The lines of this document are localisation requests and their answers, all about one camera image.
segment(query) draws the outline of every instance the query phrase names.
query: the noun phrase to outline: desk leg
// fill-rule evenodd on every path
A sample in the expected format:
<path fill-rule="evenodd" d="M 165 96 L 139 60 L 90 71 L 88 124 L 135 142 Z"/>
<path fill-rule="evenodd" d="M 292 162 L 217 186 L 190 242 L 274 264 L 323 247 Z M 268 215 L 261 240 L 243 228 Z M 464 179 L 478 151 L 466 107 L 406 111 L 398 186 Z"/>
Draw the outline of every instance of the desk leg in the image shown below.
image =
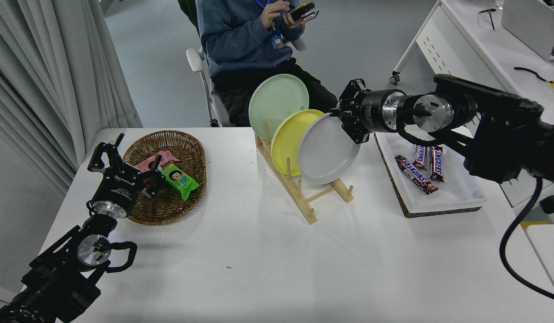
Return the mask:
<path fill-rule="evenodd" d="M 391 84 L 397 85 L 398 81 L 400 81 L 400 76 L 398 76 L 398 74 L 402 72 L 402 69 L 408 63 L 408 61 L 410 61 L 410 57 L 412 56 L 414 51 L 416 51 L 416 48 L 418 47 L 418 45 L 416 45 L 416 40 L 418 39 L 420 32 L 424 29 L 428 20 L 432 17 L 434 10 L 436 10 L 436 8 L 440 5 L 441 5 L 441 0 L 437 0 L 436 4 L 434 4 L 434 6 L 432 7 L 432 10 L 430 10 L 428 17 L 426 17 L 426 20 L 424 20 L 422 26 L 419 28 L 419 31 L 417 31 L 416 35 L 414 35 L 414 38 L 408 45 L 408 48 L 406 49 L 406 51 L 404 51 L 404 54 L 402 54 L 402 57 L 400 57 L 400 61 L 398 61 L 398 63 L 394 67 L 394 70 L 392 71 L 392 76 L 390 76 L 389 81 L 391 82 Z"/>

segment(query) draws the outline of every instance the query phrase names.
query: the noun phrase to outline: candy bar wrapper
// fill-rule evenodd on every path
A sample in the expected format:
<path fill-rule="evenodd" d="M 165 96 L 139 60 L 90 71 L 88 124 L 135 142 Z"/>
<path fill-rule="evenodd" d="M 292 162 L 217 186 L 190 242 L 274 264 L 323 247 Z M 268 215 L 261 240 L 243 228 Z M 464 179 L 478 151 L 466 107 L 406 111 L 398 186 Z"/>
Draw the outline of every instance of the candy bar wrapper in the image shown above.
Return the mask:
<path fill-rule="evenodd" d="M 161 172 L 170 186 L 181 194 L 183 201 L 187 201 L 189 194 L 199 187 L 199 183 L 175 166 L 173 162 L 167 164 Z"/>
<path fill-rule="evenodd" d="M 406 157 L 398 155 L 394 158 L 398 167 L 404 172 L 406 177 L 410 178 L 416 186 L 418 186 L 426 195 L 432 194 L 438 190 L 430 180 L 428 180 L 424 175 L 408 160 Z"/>
<path fill-rule="evenodd" d="M 419 170 L 426 170 L 427 169 L 427 154 L 428 149 L 425 146 L 416 146 L 416 153 L 414 154 L 414 161 L 413 165 L 418 168 Z"/>
<path fill-rule="evenodd" d="M 159 155 L 161 155 L 161 160 L 159 161 L 159 166 L 161 168 L 163 168 L 163 166 L 169 164 L 170 162 L 178 162 L 179 159 L 175 158 L 174 155 L 166 150 L 166 151 L 160 151 L 158 153 Z M 142 161 L 141 163 L 135 165 L 135 167 L 140 171 L 140 172 L 146 172 L 150 169 L 150 166 L 151 166 L 151 163 L 153 163 L 153 161 L 157 158 L 157 153 L 153 156 L 150 156 L 149 158 L 147 158 L 146 160 Z M 144 180 L 143 182 L 145 184 L 149 183 L 151 181 L 151 178 L 147 178 L 146 180 Z"/>
<path fill-rule="evenodd" d="M 430 149 L 430 180 L 445 182 L 442 170 L 442 147 L 431 147 Z"/>

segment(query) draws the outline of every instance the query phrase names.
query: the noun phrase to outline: white tray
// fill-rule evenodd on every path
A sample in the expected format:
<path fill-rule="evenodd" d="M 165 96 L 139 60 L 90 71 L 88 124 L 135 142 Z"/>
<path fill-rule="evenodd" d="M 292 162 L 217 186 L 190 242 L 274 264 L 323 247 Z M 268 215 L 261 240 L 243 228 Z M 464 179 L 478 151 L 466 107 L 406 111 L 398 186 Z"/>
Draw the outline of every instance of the white tray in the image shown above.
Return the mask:
<path fill-rule="evenodd" d="M 410 131 L 412 135 L 426 139 L 422 131 Z M 464 157 L 452 149 L 443 147 L 443 174 L 445 183 L 433 182 L 438 190 L 426 195 L 398 168 L 394 156 L 403 155 L 414 161 L 416 146 L 397 133 L 375 133 L 377 145 L 383 155 L 394 191 L 406 217 L 451 214 L 477 211 L 486 198 L 476 178 L 464 168 Z M 428 178 L 428 171 L 421 171 Z"/>

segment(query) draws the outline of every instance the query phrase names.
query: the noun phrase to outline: pink snack package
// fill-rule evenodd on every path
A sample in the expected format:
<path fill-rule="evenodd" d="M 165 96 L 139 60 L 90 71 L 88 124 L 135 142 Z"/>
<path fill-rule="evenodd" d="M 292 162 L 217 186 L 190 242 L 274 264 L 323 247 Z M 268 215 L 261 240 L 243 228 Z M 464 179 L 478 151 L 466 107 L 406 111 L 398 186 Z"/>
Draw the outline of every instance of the pink snack package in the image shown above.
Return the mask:
<path fill-rule="evenodd" d="M 163 167 L 163 166 L 169 164 L 170 162 L 178 162 L 179 161 L 179 159 L 175 158 L 174 155 L 171 154 L 171 152 L 168 151 L 168 150 L 160 151 L 159 155 L 161 155 L 161 160 L 159 161 L 159 166 L 160 167 Z M 146 172 L 146 171 L 149 170 L 149 165 L 156 158 L 157 158 L 157 154 L 147 158 L 146 160 L 144 160 L 141 163 L 137 164 L 135 167 L 141 172 Z"/>

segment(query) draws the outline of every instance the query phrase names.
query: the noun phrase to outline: wicker basket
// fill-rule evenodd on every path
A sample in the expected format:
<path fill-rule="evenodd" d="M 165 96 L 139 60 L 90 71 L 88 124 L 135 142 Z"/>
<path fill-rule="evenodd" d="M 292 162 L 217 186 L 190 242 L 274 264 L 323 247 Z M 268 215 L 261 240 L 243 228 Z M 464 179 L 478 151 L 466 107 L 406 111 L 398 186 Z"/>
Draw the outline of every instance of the wicker basket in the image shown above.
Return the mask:
<path fill-rule="evenodd" d="M 142 137 L 123 155 L 123 161 L 137 165 L 159 151 L 168 150 L 180 161 L 175 165 L 199 183 L 187 201 L 164 183 L 157 196 L 148 200 L 139 195 L 129 219 L 145 225 L 164 225 L 189 213 L 199 204 L 207 186 L 205 151 L 195 137 L 181 131 L 158 131 Z"/>

